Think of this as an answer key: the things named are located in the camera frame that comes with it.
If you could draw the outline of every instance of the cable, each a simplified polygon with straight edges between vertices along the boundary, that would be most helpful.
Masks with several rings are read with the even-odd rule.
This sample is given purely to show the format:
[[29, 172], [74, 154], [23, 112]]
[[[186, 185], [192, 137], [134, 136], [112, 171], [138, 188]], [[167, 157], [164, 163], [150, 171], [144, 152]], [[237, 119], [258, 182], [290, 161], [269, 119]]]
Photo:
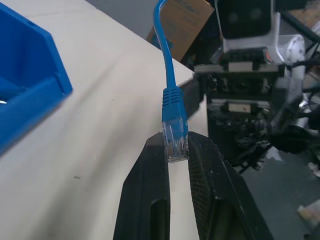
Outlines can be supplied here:
[[156, 37], [158, 38], [158, 41], [163, 53], [163, 57], [164, 57], [166, 87], [173, 88], [176, 86], [174, 64], [172, 62], [172, 56], [170, 53], [168, 42], [165, 37], [165, 33], [161, 26], [161, 21], [160, 21], [160, 11], [166, 2], [167, 0], [159, 0], [158, 3], [156, 4], [153, 11], [153, 24], [154, 24], [155, 34], [156, 34]]
[[170, 49], [161, 26], [160, 11], [167, 0], [159, 0], [153, 11], [153, 24], [158, 38], [166, 72], [166, 88], [162, 96], [162, 136], [168, 162], [189, 159], [188, 122], [181, 89], [176, 86]]
[[289, 69], [293, 69], [300, 66], [306, 66], [306, 67], [320, 66], [320, 59], [309, 59], [305, 61], [297, 61], [292, 65], [287, 65]]

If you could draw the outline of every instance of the blue cable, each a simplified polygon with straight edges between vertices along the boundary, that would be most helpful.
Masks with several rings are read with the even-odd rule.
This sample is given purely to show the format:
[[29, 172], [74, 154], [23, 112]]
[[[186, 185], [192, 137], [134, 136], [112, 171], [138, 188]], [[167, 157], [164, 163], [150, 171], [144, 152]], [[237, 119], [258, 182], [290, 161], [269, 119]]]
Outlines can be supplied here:
[[174, 64], [172, 62], [172, 56], [168, 46], [167, 39], [165, 37], [164, 30], [161, 26], [160, 21], [160, 11], [162, 7], [166, 4], [167, 0], [159, 0], [153, 11], [153, 23], [156, 37], [158, 38], [165, 64], [165, 74], [166, 74], [166, 87], [174, 88], [176, 86], [176, 78], [174, 71]]
[[167, 0], [159, 0], [153, 11], [153, 23], [166, 72], [166, 88], [162, 97], [162, 135], [168, 162], [189, 158], [188, 122], [181, 89], [176, 86], [172, 56], [160, 21], [160, 11]]

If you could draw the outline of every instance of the machine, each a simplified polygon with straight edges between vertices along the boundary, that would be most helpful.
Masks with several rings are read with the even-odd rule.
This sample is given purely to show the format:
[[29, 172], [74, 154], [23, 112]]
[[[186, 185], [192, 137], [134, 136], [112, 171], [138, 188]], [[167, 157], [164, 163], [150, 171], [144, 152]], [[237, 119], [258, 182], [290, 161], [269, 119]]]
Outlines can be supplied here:
[[319, 110], [309, 107], [319, 86], [303, 89], [305, 66], [319, 61], [306, 59], [302, 35], [280, 35], [274, 11], [303, 1], [281, 2], [216, 0], [223, 55], [218, 64], [196, 66], [181, 86], [189, 116], [206, 96], [209, 136], [240, 173], [259, 169], [272, 146], [297, 154], [319, 138]]

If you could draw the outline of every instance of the cardboard box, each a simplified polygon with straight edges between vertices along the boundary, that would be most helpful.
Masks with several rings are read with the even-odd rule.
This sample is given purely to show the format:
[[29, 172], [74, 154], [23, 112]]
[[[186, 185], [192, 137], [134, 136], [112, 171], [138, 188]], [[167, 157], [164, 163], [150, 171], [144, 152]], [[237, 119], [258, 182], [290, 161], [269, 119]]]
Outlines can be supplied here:
[[[205, 0], [168, 0], [161, 10], [161, 24], [171, 55], [180, 61], [214, 9]], [[160, 49], [152, 28], [147, 39]]]

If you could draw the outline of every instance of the wire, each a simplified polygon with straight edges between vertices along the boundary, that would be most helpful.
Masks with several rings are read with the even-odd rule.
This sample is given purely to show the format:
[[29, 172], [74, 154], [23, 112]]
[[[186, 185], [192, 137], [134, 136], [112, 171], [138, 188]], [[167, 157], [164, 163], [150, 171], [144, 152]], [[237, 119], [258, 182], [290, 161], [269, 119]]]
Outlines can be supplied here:
[[159, 0], [156, 4], [153, 11], [153, 24], [164, 57], [166, 87], [174, 88], [176, 86], [174, 64], [172, 62], [172, 56], [170, 53], [168, 42], [160, 21], [160, 11], [166, 2], [167, 0]]
[[300, 66], [306, 66], [306, 67], [320, 66], [320, 59], [309, 59], [305, 61], [297, 61], [292, 65], [287, 65], [289, 69], [293, 69]]
[[189, 159], [188, 122], [181, 89], [176, 86], [174, 64], [161, 26], [160, 11], [167, 0], [159, 0], [153, 11], [153, 24], [158, 38], [166, 72], [166, 88], [162, 96], [162, 136], [168, 162]]

